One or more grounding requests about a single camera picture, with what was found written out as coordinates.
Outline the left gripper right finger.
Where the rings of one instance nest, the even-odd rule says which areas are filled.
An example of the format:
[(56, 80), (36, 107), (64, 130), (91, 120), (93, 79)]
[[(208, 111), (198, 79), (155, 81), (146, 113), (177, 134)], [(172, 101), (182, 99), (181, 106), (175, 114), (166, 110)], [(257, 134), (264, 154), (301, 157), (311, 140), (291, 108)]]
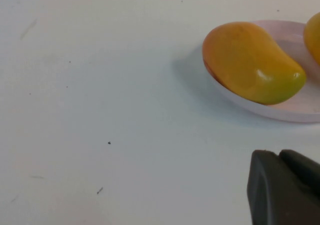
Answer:
[(279, 157), (302, 183), (311, 189), (320, 188), (319, 163), (290, 149), (282, 150)]

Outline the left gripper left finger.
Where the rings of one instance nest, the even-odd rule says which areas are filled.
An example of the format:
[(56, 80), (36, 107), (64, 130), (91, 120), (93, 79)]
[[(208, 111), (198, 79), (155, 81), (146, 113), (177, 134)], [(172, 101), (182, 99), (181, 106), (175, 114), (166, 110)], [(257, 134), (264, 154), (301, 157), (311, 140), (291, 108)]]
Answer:
[(301, 182), (274, 152), (252, 153), (247, 197), (254, 225), (320, 223), (320, 189)]

